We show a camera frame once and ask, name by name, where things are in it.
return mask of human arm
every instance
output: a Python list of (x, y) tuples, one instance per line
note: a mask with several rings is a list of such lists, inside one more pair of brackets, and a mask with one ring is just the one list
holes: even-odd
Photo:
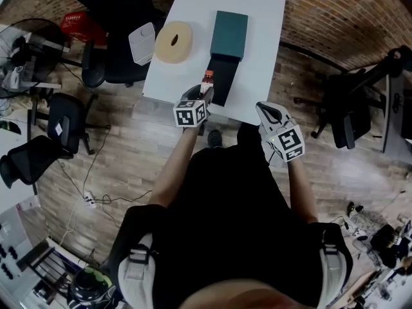
[(198, 133), (198, 127), (187, 128), (183, 132), (154, 183), (149, 204), (168, 207), (176, 198), (185, 178)]
[(316, 199), (300, 157), (288, 162), (290, 208), (308, 223), (318, 222)]

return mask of black fan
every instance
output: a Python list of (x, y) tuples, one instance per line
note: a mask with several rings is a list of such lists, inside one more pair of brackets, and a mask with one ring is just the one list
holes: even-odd
[(61, 60), (64, 34), (53, 22), (25, 19), (0, 32), (0, 98), (44, 82)]

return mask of yellow tape roll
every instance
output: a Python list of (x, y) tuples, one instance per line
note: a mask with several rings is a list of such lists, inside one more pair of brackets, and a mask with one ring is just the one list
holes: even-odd
[(177, 64), (189, 56), (192, 49), (192, 28), (189, 24), (173, 21), (159, 32), (154, 54), (163, 62)]

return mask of red bottle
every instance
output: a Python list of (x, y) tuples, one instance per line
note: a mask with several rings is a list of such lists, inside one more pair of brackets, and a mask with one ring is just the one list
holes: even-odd
[(201, 81), (200, 94), (203, 95), (204, 93), (206, 93), (206, 91), (210, 87), (213, 87), (213, 71), (212, 70), (206, 70), (205, 76)]

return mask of office chair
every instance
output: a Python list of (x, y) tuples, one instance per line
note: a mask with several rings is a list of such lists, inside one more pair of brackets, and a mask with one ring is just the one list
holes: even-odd
[(140, 66), (133, 61), (129, 34), (152, 22), (156, 34), (164, 24), (164, 13), (157, 10), (152, 0), (78, 0), (89, 9), (89, 14), (109, 32), (106, 50), (94, 48), (87, 42), (82, 60), (82, 79), (85, 85), (96, 88), (104, 81), (112, 84), (133, 85), (146, 78), (149, 64)]
[(369, 106), (380, 108), (385, 113), (385, 95), (380, 95), (380, 101), (366, 98), (365, 87), (372, 87), (386, 75), (398, 77), (403, 69), (412, 71), (412, 51), (407, 46), (391, 50), (383, 61), (368, 72), (360, 69), (357, 73), (328, 77), (317, 75), (323, 83), (323, 101), (318, 103), (296, 97), (294, 102), (317, 107), (320, 126), (317, 132), (312, 132), (312, 137), (319, 137), (325, 126), (331, 124), (336, 147), (353, 149), (355, 141), (371, 128)]
[(80, 139), (88, 154), (94, 153), (89, 147), (86, 128), (110, 127), (86, 123), (86, 117), (95, 98), (93, 95), (85, 107), (77, 98), (57, 93), (51, 97), (49, 115), (29, 111), (29, 116), (48, 120), (48, 137), (37, 136), (1, 157), (0, 175), (9, 189), (16, 180), (21, 180), (26, 185), (34, 184), (57, 159), (72, 159), (79, 151)]

